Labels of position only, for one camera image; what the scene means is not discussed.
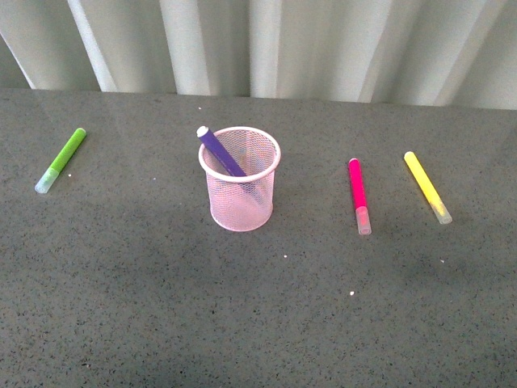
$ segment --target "curtain fold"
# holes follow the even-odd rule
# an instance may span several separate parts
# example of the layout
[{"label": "curtain fold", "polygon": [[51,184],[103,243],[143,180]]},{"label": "curtain fold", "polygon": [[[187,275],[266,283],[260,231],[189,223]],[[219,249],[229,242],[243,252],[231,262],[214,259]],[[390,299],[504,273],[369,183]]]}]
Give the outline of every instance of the curtain fold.
[{"label": "curtain fold", "polygon": [[517,109],[515,0],[2,0],[0,86]]}]

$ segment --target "pink mesh pencil cup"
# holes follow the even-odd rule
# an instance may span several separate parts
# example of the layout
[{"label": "pink mesh pencil cup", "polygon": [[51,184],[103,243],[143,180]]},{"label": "pink mesh pencil cup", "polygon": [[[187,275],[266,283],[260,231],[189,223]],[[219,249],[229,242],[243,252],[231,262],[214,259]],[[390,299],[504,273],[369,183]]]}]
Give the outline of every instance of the pink mesh pencil cup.
[{"label": "pink mesh pencil cup", "polygon": [[[198,137],[204,128],[198,130]],[[255,230],[273,212],[273,183],[280,162],[280,146],[270,134],[251,127],[221,129],[214,135],[246,176],[231,176],[201,145],[199,159],[207,176],[210,213],[227,230]]]}]

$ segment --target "gray countertop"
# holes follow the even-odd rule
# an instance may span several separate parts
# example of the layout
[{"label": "gray countertop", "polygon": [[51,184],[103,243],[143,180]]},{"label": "gray countertop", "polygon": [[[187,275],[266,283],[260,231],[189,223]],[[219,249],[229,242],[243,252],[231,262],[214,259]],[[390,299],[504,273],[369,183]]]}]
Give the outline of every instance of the gray countertop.
[{"label": "gray countertop", "polygon": [[[517,112],[25,90],[0,112],[0,385],[517,386]],[[211,218],[204,124],[279,142],[265,226]]]}]

